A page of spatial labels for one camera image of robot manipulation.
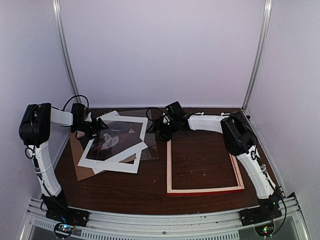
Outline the white photo mat board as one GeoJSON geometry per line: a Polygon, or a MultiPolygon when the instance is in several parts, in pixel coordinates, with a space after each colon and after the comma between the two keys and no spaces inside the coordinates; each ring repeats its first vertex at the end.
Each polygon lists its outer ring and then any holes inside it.
{"type": "Polygon", "coordinates": [[[78,162],[79,167],[101,171],[137,174],[145,143],[148,119],[123,116],[112,111],[100,116],[108,128],[88,141],[78,162]]]}

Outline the clear acrylic sheet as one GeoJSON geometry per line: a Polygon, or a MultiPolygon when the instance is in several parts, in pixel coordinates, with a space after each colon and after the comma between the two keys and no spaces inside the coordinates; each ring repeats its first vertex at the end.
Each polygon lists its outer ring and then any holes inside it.
{"type": "MultiPolygon", "coordinates": [[[[106,114],[111,116],[126,116],[126,117],[147,117],[146,109],[139,109],[139,110],[127,110],[127,111],[110,111],[106,114]]],[[[158,151],[157,151],[157,144],[155,140],[155,135],[153,133],[146,133],[144,137],[144,142],[147,145],[147,148],[141,152],[140,160],[147,161],[147,160],[156,160],[158,159],[158,151]]]]}

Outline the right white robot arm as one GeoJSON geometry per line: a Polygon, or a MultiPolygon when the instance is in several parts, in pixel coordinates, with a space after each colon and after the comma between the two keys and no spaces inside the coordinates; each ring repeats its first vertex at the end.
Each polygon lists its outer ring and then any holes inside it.
{"type": "Polygon", "coordinates": [[[186,113],[178,101],[160,111],[152,119],[151,131],[157,140],[168,142],[178,131],[208,131],[223,136],[225,148],[246,170],[259,200],[270,200],[276,194],[267,166],[258,153],[258,140],[252,129],[242,119],[241,112],[207,115],[203,112],[186,113]]]}

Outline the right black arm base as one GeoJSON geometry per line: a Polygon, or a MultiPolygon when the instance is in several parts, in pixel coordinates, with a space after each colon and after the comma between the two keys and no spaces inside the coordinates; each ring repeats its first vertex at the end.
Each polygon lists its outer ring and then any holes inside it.
{"type": "Polygon", "coordinates": [[[259,224],[281,217],[282,211],[279,205],[281,200],[277,194],[274,194],[266,199],[258,199],[259,206],[257,207],[241,210],[239,216],[242,226],[259,224]]]}

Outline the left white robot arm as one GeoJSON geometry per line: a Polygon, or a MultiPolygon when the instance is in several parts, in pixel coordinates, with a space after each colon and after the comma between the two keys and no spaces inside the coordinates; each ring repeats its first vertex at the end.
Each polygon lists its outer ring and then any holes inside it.
{"type": "Polygon", "coordinates": [[[71,111],[54,108],[51,103],[27,106],[19,126],[19,136],[26,146],[25,155],[33,161],[41,192],[46,197],[57,197],[62,192],[49,153],[52,124],[69,128],[71,133],[83,133],[83,138],[89,140],[108,129],[103,120],[94,117],[82,103],[73,103],[71,111]]]}

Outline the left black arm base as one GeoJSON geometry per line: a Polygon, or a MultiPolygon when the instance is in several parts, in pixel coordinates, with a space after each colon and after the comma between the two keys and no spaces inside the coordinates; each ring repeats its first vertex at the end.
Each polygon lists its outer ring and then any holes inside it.
{"type": "Polygon", "coordinates": [[[70,208],[67,204],[66,196],[61,191],[57,196],[41,195],[44,205],[47,208],[45,217],[68,225],[86,227],[89,219],[89,212],[70,208]]]}

